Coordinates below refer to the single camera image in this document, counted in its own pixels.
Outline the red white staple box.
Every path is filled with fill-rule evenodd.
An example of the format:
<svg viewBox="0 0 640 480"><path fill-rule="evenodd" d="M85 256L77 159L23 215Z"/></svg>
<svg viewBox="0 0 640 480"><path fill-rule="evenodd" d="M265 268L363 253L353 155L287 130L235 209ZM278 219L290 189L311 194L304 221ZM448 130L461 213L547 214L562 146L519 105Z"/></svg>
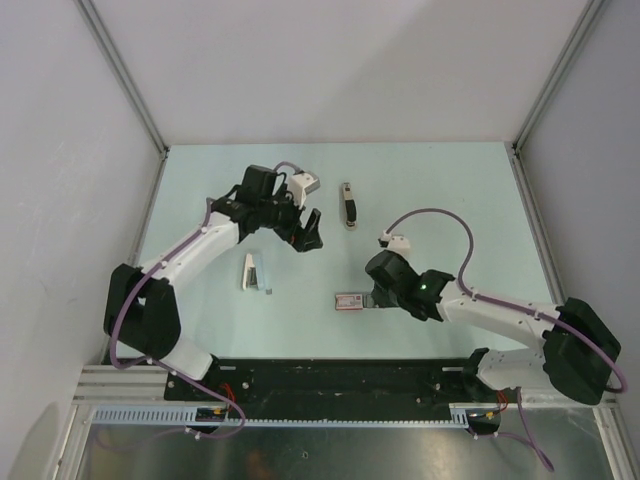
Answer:
<svg viewBox="0 0 640 480"><path fill-rule="evenodd" d="M335 295L336 311L362 311L376 308L370 293L338 293Z"/></svg>

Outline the black silver stapler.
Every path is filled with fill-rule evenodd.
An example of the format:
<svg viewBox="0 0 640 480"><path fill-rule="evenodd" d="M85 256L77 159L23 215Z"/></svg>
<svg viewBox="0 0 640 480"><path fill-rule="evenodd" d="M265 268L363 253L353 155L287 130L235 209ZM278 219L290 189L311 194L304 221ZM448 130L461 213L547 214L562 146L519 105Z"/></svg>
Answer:
<svg viewBox="0 0 640 480"><path fill-rule="evenodd" d="M353 189L349 182L341 185L341 198L344 210L344 225L347 230L354 231L357 229L357 206L353 196Z"/></svg>

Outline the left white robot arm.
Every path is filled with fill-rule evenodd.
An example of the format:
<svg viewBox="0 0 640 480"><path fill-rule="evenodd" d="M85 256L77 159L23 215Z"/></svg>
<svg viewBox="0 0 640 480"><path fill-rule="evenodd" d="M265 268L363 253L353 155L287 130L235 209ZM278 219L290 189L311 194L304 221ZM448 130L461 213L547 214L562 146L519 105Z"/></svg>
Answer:
<svg viewBox="0 0 640 480"><path fill-rule="evenodd" d="M117 345L123 343L143 361L186 376L185 385L197 398L214 397L221 376L211 369L213 355L183 332L179 292L261 228L300 253L321 248L320 211L312 209L308 220L301 219L307 197L319 187L319 178L309 171L287 175L251 165L226 195L207 199L201 223L170 250L143 266L119 265L111 274L103 324L111 339L110 357L117 357Z"/></svg>

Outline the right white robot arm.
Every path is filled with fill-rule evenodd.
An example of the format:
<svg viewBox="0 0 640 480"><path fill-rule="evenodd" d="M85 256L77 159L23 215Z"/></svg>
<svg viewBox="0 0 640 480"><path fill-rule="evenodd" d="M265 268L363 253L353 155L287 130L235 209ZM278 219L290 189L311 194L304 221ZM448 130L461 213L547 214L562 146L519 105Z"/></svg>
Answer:
<svg viewBox="0 0 640 480"><path fill-rule="evenodd" d="M562 305L494 298L465 288L438 270L417 273L400 254L383 250L365 266L379 308L400 308L420 320L464 324L522 344L522 349L476 350L461 376L463 393L484 401L498 390L554 388L597 405L621 345L593 308L568 298Z"/></svg>

